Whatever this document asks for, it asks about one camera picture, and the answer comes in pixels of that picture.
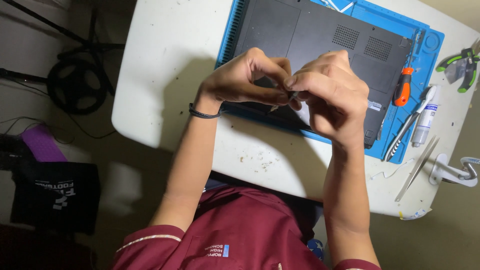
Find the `person's left hand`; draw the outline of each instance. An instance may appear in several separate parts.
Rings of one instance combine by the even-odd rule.
[[[288,93],[283,86],[290,77],[287,58],[268,58],[259,48],[252,48],[217,68],[198,89],[195,110],[216,114],[223,101],[256,101],[268,105],[288,104]],[[253,84],[267,76],[277,87],[265,88]]]

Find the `black laptop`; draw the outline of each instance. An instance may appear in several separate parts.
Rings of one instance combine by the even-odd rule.
[[[232,57],[258,47],[268,57],[287,57],[292,73],[323,53],[347,50],[353,72],[370,88],[363,127],[365,148],[372,147],[412,40],[309,0],[249,0],[240,25]],[[272,87],[265,78],[255,83]],[[256,112],[266,122],[311,130],[288,106],[268,113],[271,106],[260,103],[229,105]]]

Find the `purple cloth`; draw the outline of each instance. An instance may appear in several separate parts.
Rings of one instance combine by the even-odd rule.
[[[39,162],[65,161],[67,158],[53,140],[52,134],[44,125],[37,125],[22,133],[22,139]]]

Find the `green pliers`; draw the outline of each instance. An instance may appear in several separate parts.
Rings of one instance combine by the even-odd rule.
[[[472,86],[477,76],[477,63],[480,61],[480,56],[475,55],[475,50],[472,48],[463,49],[459,55],[454,55],[445,59],[440,65],[435,69],[437,72],[442,72],[447,69],[448,65],[451,63],[467,58],[467,68],[465,70],[465,78],[463,79],[462,85],[458,91],[460,93],[465,93],[470,86]]]

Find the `blue silicone mat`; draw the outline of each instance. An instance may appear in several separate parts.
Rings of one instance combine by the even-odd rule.
[[[311,0],[314,3],[328,6],[321,0]],[[349,0],[332,0],[339,8],[343,9],[352,1]],[[410,99],[403,107],[397,107],[391,104],[388,108],[384,126],[382,129],[381,140],[375,141],[372,148],[366,149],[365,154],[374,158],[383,159],[388,147],[395,139],[407,117],[416,110],[421,103],[425,88],[428,86],[432,71],[435,69],[435,62],[442,46],[445,35],[438,31],[430,29],[430,27],[422,22],[405,17],[391,10],[382,8],[381,6],[372,4],[367,1],[353,1],[354,5],[345,10],[343,13],[364,22],[370,23],[377,27],[381,27],[398,35],[408,37],[415,40],[415,35],[420,33],[418,43],[413,52],[412,68],[415,70],[412,75]],[[234,0],[230,11],[227,27],[225,29],[224,38],[220,51],[218,53],[216,67],[228,62],[232,57],[234,50],[235,35],[241,27],[240,21],[245,7],[245,0]],[[258,114],[242,110],[233,106],[225,105],[224,109],[236,116],[247,118],[250,120],[262,122],[268,125],[302,134],[305,137],[331,144],[331,141],[323,138],[309,130],[292,129],[286,125],[278,124],[274,120],[259,117]],[[403,140],[398,147],[396,154],[390,162],[395,164],[402,163],[403,156],[407,150],[410,137],[414,130],[414,126],[407,131]]]

